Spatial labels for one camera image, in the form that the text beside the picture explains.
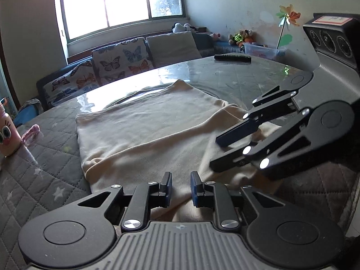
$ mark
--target cartoon eye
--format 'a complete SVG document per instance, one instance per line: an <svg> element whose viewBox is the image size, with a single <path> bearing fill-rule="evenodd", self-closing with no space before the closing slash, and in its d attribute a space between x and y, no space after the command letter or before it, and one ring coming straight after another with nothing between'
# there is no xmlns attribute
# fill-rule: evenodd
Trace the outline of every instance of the cartoon eye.
<svg viewBox="0 0 360 270"><path fill-rule="evenodd" d="M10 138L11 137L11 132L8 126L4 126L2 127L2 135L4 136L4 138Z"/></svg>

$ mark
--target beige fabric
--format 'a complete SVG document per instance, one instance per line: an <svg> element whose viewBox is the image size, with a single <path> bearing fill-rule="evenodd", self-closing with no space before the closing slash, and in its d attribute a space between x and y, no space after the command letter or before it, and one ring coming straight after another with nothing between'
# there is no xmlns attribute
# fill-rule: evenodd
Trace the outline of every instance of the beige fabric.
<svg viewBox="0 0 360 270"><path fill-rule="evenodd" d="M190 31L151 36L146 41L156 68L201 58Z"/></svg>
<svg viewBox="0 0 360 270"><path fill-rule="evenodd" d="M190 172L198 171L203 181L216 180L230 189L249 183L256 170L251 165L213 173L209 161L221 153L215 144L220 132L240 122L245 110L176 81L161 92L76 118L82 168L92 192L112 184L134 189L141 182L160 181L172 172L170 208L152 211L156 218L202 219L188 203L191 198ZM278 126L267 123L253 137L261 139ZM238 141L243 144L250 137ZM258 186L273 191L268 180Z"/></svg>

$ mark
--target window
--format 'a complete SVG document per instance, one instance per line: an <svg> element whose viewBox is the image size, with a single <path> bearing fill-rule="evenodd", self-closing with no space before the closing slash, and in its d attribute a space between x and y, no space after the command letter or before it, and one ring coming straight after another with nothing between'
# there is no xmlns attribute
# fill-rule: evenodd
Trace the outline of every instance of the window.
<svg viewBox="0 0 360 270"><path fill-rule="evenodd" d="M62 0L68 42L139 21L184 17L181 0Z"/></svg>

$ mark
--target table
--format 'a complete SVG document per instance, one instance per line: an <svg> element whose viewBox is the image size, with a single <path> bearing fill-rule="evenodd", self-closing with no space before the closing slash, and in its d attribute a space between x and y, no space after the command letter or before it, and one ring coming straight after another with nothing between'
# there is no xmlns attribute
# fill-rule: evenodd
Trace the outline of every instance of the table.
<svg viewBox="0 0 360 270"><path fill-rule="evenodd" d="M177 79L250 109L254 98L296 71L296 68L258 57L253 57L251 64L203 58L113 82L52 108L21 126L19 132L24 133L37 123L43 135L28 149L21 147L13 156L2 159L0 270L19 269L25 265L17 246L17 235L29 219L91 193L80 164L77 114L102 110L110 102L134 91L170 84ZM282 125L284 120L278 119L275 123ZM323 177L329 169L334 172L332 180ZM351 204L357 202L358 179L358 174L347 168L328 163L315 171L288 178L279 192L283 199L320 211L345 229ZM336 203L331 201L334 183L343 183Z"/></svg>

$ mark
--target sofa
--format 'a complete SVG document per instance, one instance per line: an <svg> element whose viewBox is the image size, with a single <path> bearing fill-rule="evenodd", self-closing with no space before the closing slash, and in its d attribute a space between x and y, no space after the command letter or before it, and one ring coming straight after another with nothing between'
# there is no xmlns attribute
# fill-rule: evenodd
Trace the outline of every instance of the sofa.
<svg viewBox="0 0 360 270"><path fill-rule="evenodd" d="M183 33L138 37L94 50L36 83L41 104L48 110L100 86L138 73L187 60L225 53L208 34Z"/></svg>

